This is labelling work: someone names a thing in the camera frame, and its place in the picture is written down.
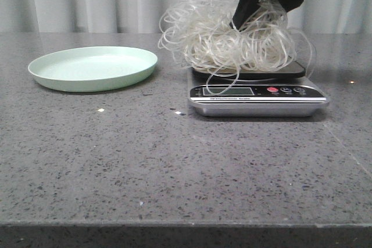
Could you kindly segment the white vermicelli noodle bundle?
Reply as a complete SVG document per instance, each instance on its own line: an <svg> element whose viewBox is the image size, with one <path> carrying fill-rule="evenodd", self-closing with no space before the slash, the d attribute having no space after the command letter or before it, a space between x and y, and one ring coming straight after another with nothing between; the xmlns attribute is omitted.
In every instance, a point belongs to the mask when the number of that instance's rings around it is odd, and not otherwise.
<svg viewBox="0 0 372 248"><path fill-rule="evenodd" d="M245 70L275 73L302 58L311 76L316 50L302 30L288 27L278 0L259 0L258 10L233 23L235 3L225 0L181 0L159 20L160 49L171 52L181 69L231 77L234 85Z"/></svg>

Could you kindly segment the silver black kitchen scale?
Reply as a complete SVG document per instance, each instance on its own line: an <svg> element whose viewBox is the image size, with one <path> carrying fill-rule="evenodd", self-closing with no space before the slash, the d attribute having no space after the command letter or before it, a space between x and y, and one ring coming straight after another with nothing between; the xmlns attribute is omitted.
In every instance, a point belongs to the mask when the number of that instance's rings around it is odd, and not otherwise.
<svg viewBox="0 0 372 248"><path fill-rule="evenodd" d="M188 101L195 111L213 117L307 117L329 104L326 95L292 62L279 71L244 70L239 79L190 69Z"/></svg>

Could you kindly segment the light green round plate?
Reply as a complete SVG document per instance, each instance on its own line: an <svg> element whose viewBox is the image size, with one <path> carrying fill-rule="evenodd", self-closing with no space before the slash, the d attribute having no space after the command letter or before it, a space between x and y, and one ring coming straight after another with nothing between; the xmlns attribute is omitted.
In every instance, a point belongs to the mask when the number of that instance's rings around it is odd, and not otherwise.
<svg viewBox="0 0 372 248"><path fill-rule="evenodd" d="M158 57L125 46L90 46L50 53L28 71L40 85L65 92L101 92L134 85L154 71Z"/></svg>

